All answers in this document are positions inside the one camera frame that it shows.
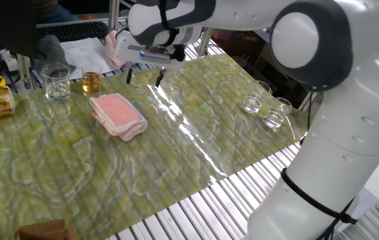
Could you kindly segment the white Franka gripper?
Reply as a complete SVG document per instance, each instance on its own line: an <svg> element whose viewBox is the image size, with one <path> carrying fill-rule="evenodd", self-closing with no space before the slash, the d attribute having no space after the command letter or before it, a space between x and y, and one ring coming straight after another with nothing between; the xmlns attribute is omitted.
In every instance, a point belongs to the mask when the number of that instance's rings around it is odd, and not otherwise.
<svg viewBox="0 0 379 240"><path fill-rule="evenodd" d="M139 45L128 29L120 30L115 38L115 56L120 60L132 63L151 64L163 67L155 82L158 87L163 80L167 69L179 69L185 62L185 45L171 45L168 47L155 47ZM130 84L133 76L133 69L127 72L126 83Z"/></svg>

